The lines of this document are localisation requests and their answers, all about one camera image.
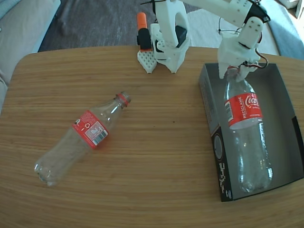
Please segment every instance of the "gray rug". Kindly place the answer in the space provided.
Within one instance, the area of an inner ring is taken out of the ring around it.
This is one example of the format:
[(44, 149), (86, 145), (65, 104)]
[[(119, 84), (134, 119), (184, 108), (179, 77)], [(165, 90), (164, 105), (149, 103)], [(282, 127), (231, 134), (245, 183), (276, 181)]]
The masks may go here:
[(286, 8), (273, 0), (261, 2), (271, 18), (269, 26), (280, 55), (304, 60), (304, 44), (289, 18)]
[[(136, 45), (138, 12), (155, 21), (147, 0), (61, 0), (39, 51), (111, 45)], [(186, 5), (187, 12), (198, 8)]]

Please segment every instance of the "black box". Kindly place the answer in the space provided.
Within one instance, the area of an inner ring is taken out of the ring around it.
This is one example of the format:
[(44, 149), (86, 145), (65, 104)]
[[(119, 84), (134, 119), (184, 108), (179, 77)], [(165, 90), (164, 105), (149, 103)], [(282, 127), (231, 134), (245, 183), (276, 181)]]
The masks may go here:
[(266, 147), (273, 178), (265, 190), (245, 193), (238, 182), (238, 154), (224, 107), (226, 78), (219, 78), (218, 64), (206, 64), (199, 78), (215, 161), (221, 200), (233, 201), (269, 191), (304, 177), (304, 145), (295, 112), (276, 64), (250, 73), (263, 113)]

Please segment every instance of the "white rug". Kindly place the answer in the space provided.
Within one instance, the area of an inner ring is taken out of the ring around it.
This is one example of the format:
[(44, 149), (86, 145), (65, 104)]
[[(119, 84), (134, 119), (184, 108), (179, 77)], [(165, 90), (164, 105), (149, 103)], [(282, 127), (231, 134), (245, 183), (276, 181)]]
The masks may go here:
[[(219, 17), (204, 9), (187, 14), (190, 24), (190, 35), (193, 47), (218, 48), (221, 43), (221, 35), (218, 33)], [(236, 30), (237, 27), (221, 20), (221, 30)], [(279, 55), (276, 42), (268, 25), (264, 26), (263, 39), (259, 45), (261, 53)]]

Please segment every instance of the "coca-cola logo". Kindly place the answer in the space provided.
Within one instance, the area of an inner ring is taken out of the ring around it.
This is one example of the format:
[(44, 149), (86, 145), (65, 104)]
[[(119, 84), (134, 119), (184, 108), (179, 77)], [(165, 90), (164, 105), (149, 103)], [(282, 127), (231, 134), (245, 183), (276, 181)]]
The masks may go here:
[(245, 105), (246, 105), (248, 108), (251, 108), (251, 106), (259, 106), (259, 105), (258, 105), (257, 98), (256, 98), (256, 97), (252, 97), (252, 96), (250, 96), (250, 95), (248, 95), (248, 96), (246, 97)]

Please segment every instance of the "plastic bottle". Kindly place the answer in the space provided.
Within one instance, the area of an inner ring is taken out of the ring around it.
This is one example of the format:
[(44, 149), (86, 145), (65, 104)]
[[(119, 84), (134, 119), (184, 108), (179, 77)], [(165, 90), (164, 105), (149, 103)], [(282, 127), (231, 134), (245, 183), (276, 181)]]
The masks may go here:
[(131, 99), (126, 92), (92, 107), (74, 122), (61, 140), (35, 164), (35, 172), (48, 186), (57, 184), (71, 166), (112, 131)]
[(252, 86), (239, 79), (237, 68), (227, 70), (225, 109), (238, 149), (238, 181), (244, 192), (269, 186), (273, 172), (265, 144), (263, 116)]

